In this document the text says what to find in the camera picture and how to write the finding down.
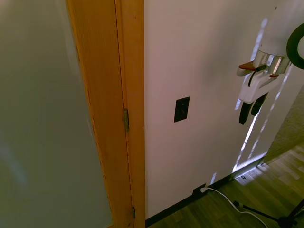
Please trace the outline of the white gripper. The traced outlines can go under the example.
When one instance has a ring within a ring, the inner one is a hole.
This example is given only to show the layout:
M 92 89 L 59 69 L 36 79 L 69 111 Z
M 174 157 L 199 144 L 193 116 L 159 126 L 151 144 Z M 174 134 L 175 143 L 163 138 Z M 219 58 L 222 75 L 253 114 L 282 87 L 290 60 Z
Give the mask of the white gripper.
M 250 110 L 252 115 L 259 113 L 268 92 L 278 85 L 278 77 L 270 77 L 265 72 L 254 75 L 250 86 L 249 80 L 250 78 L 245 81 L 239 93 L 239 99 L 243 102 L 239 115 L 239 123 L 242 125 L 247 121 Z

